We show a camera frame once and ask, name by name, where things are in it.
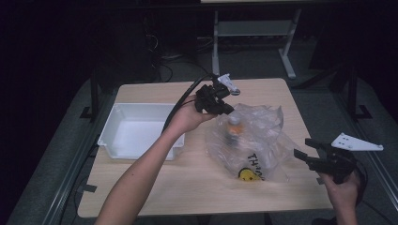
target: white tray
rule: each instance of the white tray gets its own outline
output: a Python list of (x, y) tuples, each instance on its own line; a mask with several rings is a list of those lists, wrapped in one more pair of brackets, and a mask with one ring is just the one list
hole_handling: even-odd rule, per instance
[[(161, 135), (164, 122), (175, 104), (116, 103), (99, 136), (110, 158), (137, 159)], [(183, 134), (166, 160), (173, 160), (184, 145)]]

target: table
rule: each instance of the table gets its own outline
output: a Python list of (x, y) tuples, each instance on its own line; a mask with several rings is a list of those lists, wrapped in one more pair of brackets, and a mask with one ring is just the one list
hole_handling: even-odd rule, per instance
[[(283, 132), (309, 156), (316, 150), (304, 144), (310, 138), (295, 101), (283, 79), (237, 80), (240, 96), (227, 97), (235, 105), (282, 106)], [(191, 82), (147, 83), (122, 85), (115, 103), (176, 103)], [(316, 172), (305, 163), (292, 159), (283, 165), (290, 177), (288, 183), (268, 181), (243, 182), (207, 154), (205, 134), (215, 123), (210, 120), (188, 132), (181, 155), (166, 161), (139, 216), (201, 215), (241, 212), (274, 212), (331, 208), (324, 186), (318, 185)], [(96, 217), (106, 196), (132, 160), (111, 159), (100, 148), (87, 184), (95, 192), (85, 191), (78, 214)]]

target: wooden tabletop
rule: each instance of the wooden tabletop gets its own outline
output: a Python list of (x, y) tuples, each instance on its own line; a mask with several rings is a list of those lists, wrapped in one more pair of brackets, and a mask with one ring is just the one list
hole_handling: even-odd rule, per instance
[[(316, 150), (304, 144), (310, 138), (296, 103), (283, 79), (233, 80), (240, 89), (237, 97), (226, 97), (230, 105), (282, 106), (283, 132), (301, 150), (317, 157)], [(128, 84), (120, 87), (115, 103), (176, 103), (192, 82)], [(161, 168), (140, 216), (199, 215), (235, 212), (273, 212), (331, 208), (324, 186), (318, 185), (316, 172), (293, 158), (283, 164), (287, 183), (243, 182), (209, 157), (205, 134), (215, 120), (186, 133), (182, 153)], [(87, 184), (96, 191), (84, 192), (78, 214), (96, 217), (112, 186), (132, 160), (111, 159), (101, 147)]]

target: smiley face logo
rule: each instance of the smiley face logo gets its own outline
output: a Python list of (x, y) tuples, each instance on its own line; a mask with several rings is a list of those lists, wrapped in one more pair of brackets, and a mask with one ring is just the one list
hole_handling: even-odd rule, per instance
[(256, 175), (251, 169), (249, 168), (243, 168), (242, 170), (239, 171), (238, 175), (240, 180), (243, 181), (256, 181), (256, 180), (261, 180), (261, 178)]

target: plastic bag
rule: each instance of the plastic bag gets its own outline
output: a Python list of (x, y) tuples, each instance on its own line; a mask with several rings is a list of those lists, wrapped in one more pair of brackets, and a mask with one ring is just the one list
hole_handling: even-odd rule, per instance
[(238, 104), (207, 132), (207, 151), (241, 180), (287, 182), (281, 163), (299, 147), (282, 132), (282, 108)]

